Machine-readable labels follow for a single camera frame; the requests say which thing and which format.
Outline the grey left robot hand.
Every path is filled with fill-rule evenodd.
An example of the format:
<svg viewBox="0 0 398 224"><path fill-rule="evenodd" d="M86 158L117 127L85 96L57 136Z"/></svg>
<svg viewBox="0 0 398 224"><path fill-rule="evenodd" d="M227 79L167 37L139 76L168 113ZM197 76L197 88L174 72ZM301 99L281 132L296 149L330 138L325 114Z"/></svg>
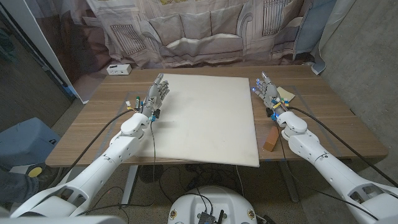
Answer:
<svg viewBox="0 0 398 224"><path fill-rule="evenodd" d="M163 73L158 74L153 84L150 86L140 113L150 118L153 113L162 106L165 96L169 93L169 83L167 80L162 81Z"/></svg>

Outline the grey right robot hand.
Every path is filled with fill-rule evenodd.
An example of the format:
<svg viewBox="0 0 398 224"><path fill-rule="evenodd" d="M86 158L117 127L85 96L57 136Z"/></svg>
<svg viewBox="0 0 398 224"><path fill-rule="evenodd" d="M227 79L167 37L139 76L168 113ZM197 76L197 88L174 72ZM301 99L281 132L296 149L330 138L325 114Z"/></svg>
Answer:
<svg viewBox="0 0 398 224"><path fill-rule="evenodd" d="M256 86L252 87L251 91L263 101L266 106L267 116L272 117L273 120L276 120L282 113L287 111L277 87L265 72L262 72L262 78L256 79Z"/></svg>

